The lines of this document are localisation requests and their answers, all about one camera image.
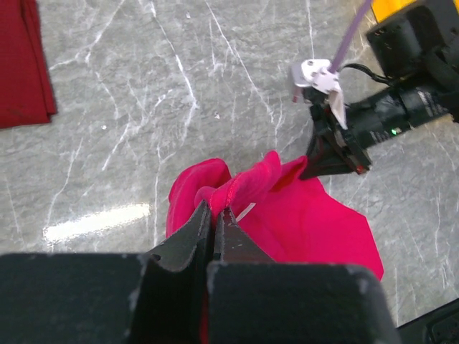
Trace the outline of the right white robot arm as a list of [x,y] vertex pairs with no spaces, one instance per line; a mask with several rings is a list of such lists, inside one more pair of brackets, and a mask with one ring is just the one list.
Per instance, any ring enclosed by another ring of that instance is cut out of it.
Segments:
[[458,117],[458,8],[454,1],[415,1],[367,32],[382,69],[352,68],[384,89],[348,104],[339,84],[343,58],[362,14],[362,4],[333,60],[294,64],[293,94],[310,105],[313,135],[303,180],[318,176],[366,173],[370,147],[445,115]]

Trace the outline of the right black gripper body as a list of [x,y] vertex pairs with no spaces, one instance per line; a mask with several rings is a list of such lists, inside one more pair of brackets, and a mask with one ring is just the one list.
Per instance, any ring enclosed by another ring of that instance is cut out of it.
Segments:
[[310,108],[314,123],[324,122],[333,132],[336,152],[346,152],[356,164],[357,174],[369,171],[372,161],[367,149],[389,139],[385,123],[391,117],[388,103],[352,103],[345,107],[348,129],[341,128],[328,105],[313,105]]

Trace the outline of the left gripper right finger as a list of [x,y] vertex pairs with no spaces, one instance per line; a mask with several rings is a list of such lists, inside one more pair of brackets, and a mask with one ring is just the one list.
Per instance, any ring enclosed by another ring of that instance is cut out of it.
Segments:
[[231,208],[217,217],[213,260],[232,263],[274,263],[241,229]]

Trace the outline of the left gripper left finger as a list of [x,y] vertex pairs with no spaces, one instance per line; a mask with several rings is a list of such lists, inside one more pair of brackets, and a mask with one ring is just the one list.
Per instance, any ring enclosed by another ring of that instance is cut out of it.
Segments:
[[148,253],[136,303],[137,343],[198,343],[212,213],[202,201],[178,231]]

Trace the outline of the pink t shirt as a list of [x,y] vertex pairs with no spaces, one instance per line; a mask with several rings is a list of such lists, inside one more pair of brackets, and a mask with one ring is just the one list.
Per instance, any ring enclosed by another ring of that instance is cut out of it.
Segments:
[[271,151],[236,176],[220,158],[191,166],[171,188],[166,233],[178,231],[206,201],[212,216],[230,208],[276,262],[356,263],[381,279],[384,268],[366,218],[331,198],[317,178],[301,181],[306,165],[306,158],[282,164]]

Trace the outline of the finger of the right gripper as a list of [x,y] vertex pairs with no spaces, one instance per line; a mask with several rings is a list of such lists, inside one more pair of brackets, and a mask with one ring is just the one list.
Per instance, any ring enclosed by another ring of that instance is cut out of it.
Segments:
[[330,168],[336,162],[333,132],[324,122],[314,123],[313,135],[306,151],[307,168]]
[[309,180],[319,176],[332,176],[356,173],[356,164],[346,152],[342,154],[334,150],[307,152],[307,164],[301,172],[300,180]]

